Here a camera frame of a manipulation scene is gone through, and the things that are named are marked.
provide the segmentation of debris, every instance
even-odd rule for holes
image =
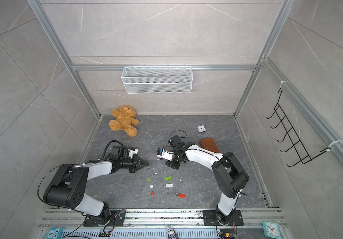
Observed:
[[[175,195],[181,197],[181,198],[185,198],[185,194],[179,194],[179,193],[176,193]]]

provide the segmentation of white wire basket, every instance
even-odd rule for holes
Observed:
[[[191,93],[193,70],[185,66],[124,67],[121,79],[128,94]]]

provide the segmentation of black wire rack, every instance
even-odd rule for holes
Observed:
[[[316,155],[315,157],[311,157],[310,155],[309,155],[309,153],[308,153],[308,151],[307,151],[307,149],[306,149],[306,147],[304,146],[304,144],[303,144],[303,142],[301,141],[301,139],[300,139],[300,137],[298,136],[298,134],[296,133],[296,130],[295,130],[295,128],[292,126],[292,124],[291,124],[291,122],[290,122],[290,120],[288,119],[288,117],[287,117],[287,115],[285,114],[285,112],[284,112],[284,110],[282,109],[282,107],[280,107],[280,105],[279,105],[279,100],[280,100],[280,97],[282,96],[282,89],[280,88],[279,89],[279,91],[278,91],[278,93],[280,93],[280,95],[279,95],[279,98],[278,98],[278,102],[276,103],[276,105],[275,105],[275,107],[274,107],[274,112],[272,113],[272,115],[270,116],[270,117],[266,117],[266,119],[270,119],[272,116],[274,116],[274,114],[276,114],[277,116],[278,116],[278,118],[279,118],[279,123],[275,126],[275,127],[271,127],[270,126],[270,128],[276,128],[276,127],[278,127],[279,126],[279,124],[282,124],[283,125],[283,127],[284,127],[284,130],[286,131],[286,133],[285,133],[285,135],[284,135],[284,137],[283,137],[283,140],[281,140],[281,141],[279,141],[279,140],[277,140],[279,143],[281,143],[281,142],[283,142],[284,141],[284,139],[286,138],[286,136],[288,136],[288,138],[289,138],[289,140],[291,141],[291,143],[292,143],[292,146],[289,148],[289,149],[287,149],[287,150],[285,150],[285,151],[282,151],[281,150],[281,152],[287,152],[287,151],[289,151],[290,149],[292,149],[292,148],[294,148],[295,149],[295,151],[296,151],[296,153],[297,153],[297,155],[298,155],[298,157],[299,157],[299,161],[298,162],[296,162],[294,165],[287,165],[288,167],[293,167],[293,166],[295,166],[295,165],[297,165],[298,163],[302,163],[302,164],[306,164],[306,163],[308,163],[309,161],[312,161],[312,160],[314,160],[315,158],[317,158],[317,157],[319,157],[320,155],[322,155],[323,153],[325,153],[325,152],[328,152],[327,150],[328,149],[330,149],[330,148],[325,148],[325,149],[323,149],[322,151],[320,151],[320,153],[318,154],[318,155]],[[279,116],[279,114],[278,114],[278,112],[277,112],[277,110],[278,109],[280,109],[282,112],[283,112],[283,117],[280,117]],[[283,120],[284,119],[287,119],[287,121],[289,122],[289,127],[286,127],[285,125],[284,125],[284,123],[283,123]],[[293,142],[293,140],[292,140],[292,138],[291,138],[291,136],[289,135],[289,132],[290,131],[293,131],[295,134],[296,134],[296,137],[299,139],[297,142]],[[305,157],[303,157],[303,158],[301,158],[301,156],[300,156],[300,154],[299,154],[299,152],[298,152],[298,149],[296,148],[296,147],[298,147],[299,145],[301,144],[301,146],[303,147],[303,149],[305,150],[305,153],[306,153],[306,155],[305,155]]]

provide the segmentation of teddy bear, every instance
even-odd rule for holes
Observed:
[[[134,119],[136,111],[129,105],[121,105],[117,109],[112,109],[111,113],[115,120],[109,121],[109,127],[113,131],[124,130],[129,136],[137,135],[137,129],[132,125],[138,125],[139,120]]]

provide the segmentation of teal alarm clock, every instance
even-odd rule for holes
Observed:
[[[280,238],[279,225],[274,222],[265,221],[262,223],[264,235],[271,238]]]

